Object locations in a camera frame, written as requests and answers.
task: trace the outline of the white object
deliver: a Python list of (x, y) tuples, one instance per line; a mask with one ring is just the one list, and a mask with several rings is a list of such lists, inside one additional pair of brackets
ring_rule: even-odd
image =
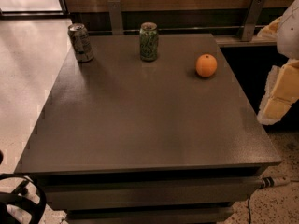
[(273, 119), (273, 118), (269, 118), (265, 115), (264, 108), (266, 107), (269, 98), (271, 97), (271, 91), (273, 90), (275, 83), (277, 81), (278, 78), (278, 74), (279, 74), (280, 68), (278, 66), (273, 65), (271, 71), (268, 74), (268, 78), (264, 87), (265, 90), (265, 95), (263, 96), (263, 99), (261, 100), (260, 103), (260, 111), (259, 114), (257, 116), (257, 120), (263, 124), (263, 125), (273, 125), (277, 122), (280, 121), (280, 119)]
[(257, 34), (257, 37), (277, 40), (278, 26), (279, 26), (280, 20), (281, 20), (281, 17), (276, 18), (269, 25), (265, 26)]
[(286, 186), (291, 183), (288, 177), (264, 177), (262, 178), (261, 189), (277, 186)]
[(295, 0), (282, 15), (277, 42), (280, 54), (299, 60), (299, 0)]

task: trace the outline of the floor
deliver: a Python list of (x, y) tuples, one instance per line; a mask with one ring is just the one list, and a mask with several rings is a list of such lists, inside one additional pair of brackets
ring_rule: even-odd
[[(0, 21), (0, 148), (5, 154), (0, 173), (13, 172), (19, 161), (69, 51), (66, 33), (69, 22)], [(299, 129), (271, 131), (268, 134), (283, 162), (270, 167), (263, 176), (288, 177), (291, 183), (253, 193), (250, 200), (251, 223), (299, 223)], [(12, 180), (1, 181), (0, 190), (9, 191), (15, 184)], [(246, 201), (235, 203), (234, 210), (235, 213), (221, 224), (249, 223)], [(65, 212), (54, 212), (47, 207), (40, 223), (66, 224), (64, 217)]]
[[(270, 167), (263, 177), (288, 177), (287, 186), (259, 189), (250, 198), (252, 224), (299, 223), (299, 131), (268, 133), (282, 163)], [(234, 204), (235, 213), (223, 224), (248, 224), (248, 202)]]

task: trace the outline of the tile floor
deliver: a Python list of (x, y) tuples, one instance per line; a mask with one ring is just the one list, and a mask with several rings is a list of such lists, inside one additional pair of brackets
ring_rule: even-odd
[[(250, 199), (252, 224), (299, 223), (299, 131), (268, 133), (282, 158), (279, 166), (270, 167), (263, 177), (288, 177), (287, 186), (260, 189)], [(234, 204), (235, 213), (223, 224), (248, 224), (247, 202)]]

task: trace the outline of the soda can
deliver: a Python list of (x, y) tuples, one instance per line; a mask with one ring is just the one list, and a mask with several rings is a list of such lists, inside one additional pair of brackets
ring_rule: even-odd
[(93, 50), (84, 24), (74, 23), (68, 27), (68, 36), (78, 62), (86, 63), (93, 58)]
[(140, 28), (140, 59), (152, 62), (158, 56), (158, 30), (157, 25), (152, 22), (145, 22)]

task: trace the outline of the table top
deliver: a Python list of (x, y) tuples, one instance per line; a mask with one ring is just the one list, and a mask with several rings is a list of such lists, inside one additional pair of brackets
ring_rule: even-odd
[[(94, 59), (68, 53), (16, 173), (133, 172), (281, 161), (212, 35), (160, 35), (142, 62), (139, 37), (90, 37)], [(216, 57), (211, 78), (195, 74)]]

